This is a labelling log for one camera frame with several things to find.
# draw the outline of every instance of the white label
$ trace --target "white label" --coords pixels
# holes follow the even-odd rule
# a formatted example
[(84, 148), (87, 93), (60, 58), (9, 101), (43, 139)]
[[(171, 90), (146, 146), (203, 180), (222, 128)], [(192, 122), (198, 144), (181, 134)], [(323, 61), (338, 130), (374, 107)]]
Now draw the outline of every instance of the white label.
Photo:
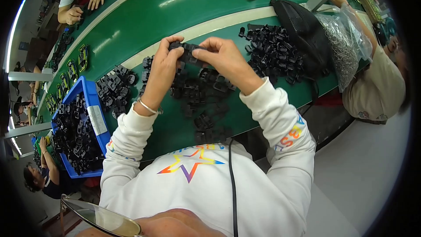
[(95, 135), (107, 132), (107, 127), (104, 119), (102, 118), (101, 108), (99, 108), (99, 106), (88, 106), (87, 113), (89, 114), (89, 119), (91, 119)]

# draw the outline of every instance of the silver bangle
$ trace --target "silver bangle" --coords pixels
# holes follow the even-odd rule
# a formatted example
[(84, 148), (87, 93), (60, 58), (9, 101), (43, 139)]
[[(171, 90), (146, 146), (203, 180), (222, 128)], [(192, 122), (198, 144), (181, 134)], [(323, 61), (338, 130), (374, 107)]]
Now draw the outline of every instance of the silver bangle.
[(155, 111), (155, 110), (152, 110), (151, 108), (149, 108), (146, 104), (144, 104), (142, 102), (142, 100), (140, 99), (140, 97), (137, 98), (137, 101), (140, 102), (140, 104), (143, 105), (144, 108), (146, 108), (149, 112), (151, 112), (153, 114), (163, 114), (164, 113), (164, 110), (162, 110), (162, 107), (161, 106), (159, 106), (158, 111)]

